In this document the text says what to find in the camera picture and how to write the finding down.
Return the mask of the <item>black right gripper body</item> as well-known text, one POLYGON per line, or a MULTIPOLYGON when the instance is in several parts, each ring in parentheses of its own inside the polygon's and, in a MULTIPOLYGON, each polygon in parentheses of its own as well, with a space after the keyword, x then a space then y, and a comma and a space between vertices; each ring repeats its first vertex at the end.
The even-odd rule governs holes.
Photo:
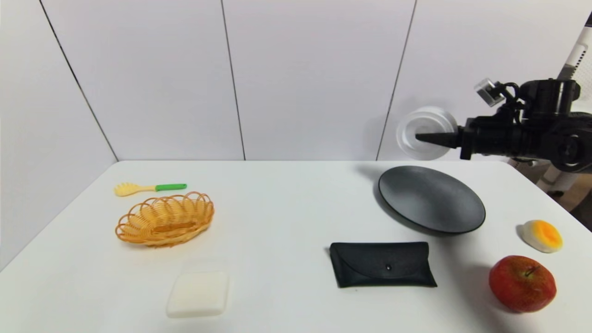
POLYGON ((470 160, 473 154, 518 157, 523 134, 523 129, 513 120, 470 118, 463 127, 460 158, 470 160))

